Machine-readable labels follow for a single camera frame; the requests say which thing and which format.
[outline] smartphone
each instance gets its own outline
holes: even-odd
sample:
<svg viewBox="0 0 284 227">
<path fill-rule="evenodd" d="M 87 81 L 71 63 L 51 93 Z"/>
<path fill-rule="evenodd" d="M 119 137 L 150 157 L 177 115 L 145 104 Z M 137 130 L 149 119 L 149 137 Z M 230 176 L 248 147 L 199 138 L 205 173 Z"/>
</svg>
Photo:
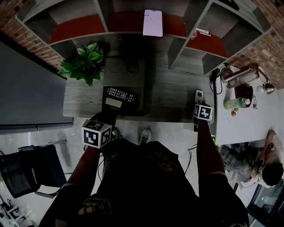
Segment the smartphone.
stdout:
<svg viewBox="0 0 284 227">
<path fill-rule="evenodd" d="M 163 37 L 162 11 L 145 9 L 143 35 Z"/>
</svg>

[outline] potted plant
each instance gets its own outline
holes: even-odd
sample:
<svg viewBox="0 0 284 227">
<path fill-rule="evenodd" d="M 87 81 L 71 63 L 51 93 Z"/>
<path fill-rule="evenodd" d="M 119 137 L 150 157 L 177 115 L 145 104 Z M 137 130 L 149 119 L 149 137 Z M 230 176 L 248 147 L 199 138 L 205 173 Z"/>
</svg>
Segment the potted plant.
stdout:
<svg viewBox="0 0 284 227">
<path fill-rule="evenodd" d="M 92 87 L 93 79 L 100 80 L 102 61 L 103 48 L 92 43 L 84 49 L 77 48 L 77 54 L 61 63 L 58 73 L 66 78 L 85 79 L 87 85 Z"/>
</svg>

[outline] bottle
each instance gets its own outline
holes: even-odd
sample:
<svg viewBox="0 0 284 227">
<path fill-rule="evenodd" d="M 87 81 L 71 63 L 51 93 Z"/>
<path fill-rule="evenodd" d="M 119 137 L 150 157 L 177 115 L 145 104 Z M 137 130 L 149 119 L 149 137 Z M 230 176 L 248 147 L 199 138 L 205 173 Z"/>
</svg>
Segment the bottle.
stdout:
<svg viewBox="0 0 284 227">
<path fill-rule="evenodd" d="M 229 110 L 229 109 L 235 109 L 235 108 L 245 108 L 246 105 L 250 104 L 250 100 L 247 98 L 236 98 L 233 100 L 228 100 L 224 102 L 224 108 Z"/>
</svg>

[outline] black hair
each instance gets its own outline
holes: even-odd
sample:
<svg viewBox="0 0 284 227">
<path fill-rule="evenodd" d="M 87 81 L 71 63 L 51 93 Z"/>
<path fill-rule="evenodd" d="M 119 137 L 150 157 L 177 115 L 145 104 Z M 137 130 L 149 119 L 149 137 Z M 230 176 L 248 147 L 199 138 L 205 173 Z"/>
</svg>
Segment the black hair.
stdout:
<svg viewBox="0 0 284 227">
<path fill-rule="evenodd" d="M 280 162 L 274 162 L 271 164 L 267 164 L 262 171 L 262 178 L 264 182 L 273 186 L 278 184 L 283 175 L 284 169 L 283 165 Z"/>
</svg>

